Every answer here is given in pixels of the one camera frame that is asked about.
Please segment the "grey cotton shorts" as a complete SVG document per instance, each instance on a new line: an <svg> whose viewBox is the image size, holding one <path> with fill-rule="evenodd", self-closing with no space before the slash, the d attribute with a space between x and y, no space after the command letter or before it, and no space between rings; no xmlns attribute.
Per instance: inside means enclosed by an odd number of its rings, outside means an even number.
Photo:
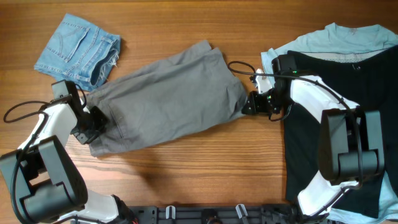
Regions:
<svg viewBox="0 0 398 224"><path fill-rule="evenodd" d="M242 117L247 95L207 40L105 83L87 97L109 119L94 157L135 151Z"/></svg>

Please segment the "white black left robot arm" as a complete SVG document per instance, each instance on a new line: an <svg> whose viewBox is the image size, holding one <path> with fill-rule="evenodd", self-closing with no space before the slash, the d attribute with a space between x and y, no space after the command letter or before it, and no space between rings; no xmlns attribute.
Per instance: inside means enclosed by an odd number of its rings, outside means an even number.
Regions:
<svg viewBox="0 0 398 224"><path fill-rule="evenodd" d="M134 215L114 195L87 189L65 150L69 136L89 144L105 130L107 117L86 108L81 88L71 81L52 84L54 99L42 102L38 123L15 151L1 156L1 173L21 223L131 223Z"/></svg>

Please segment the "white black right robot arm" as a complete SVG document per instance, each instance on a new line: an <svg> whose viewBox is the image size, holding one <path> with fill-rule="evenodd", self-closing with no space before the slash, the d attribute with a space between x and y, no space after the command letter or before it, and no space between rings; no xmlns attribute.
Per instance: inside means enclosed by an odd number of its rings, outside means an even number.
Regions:
<svg viewBox="0 0 398 224"><path fill-rule="evenodd" d="M366 178L383 171L381 116L378 111L363 111L315 72L296 69L292 55L278 56L273 67L274 85L264 80L266 73L248 73L258 90L250 92L243 113L272 116L282 108L289 112L293 105L300 105L318 121L319 170L291 205L289 218L322 220L345 193L360 189Z"/></svg>

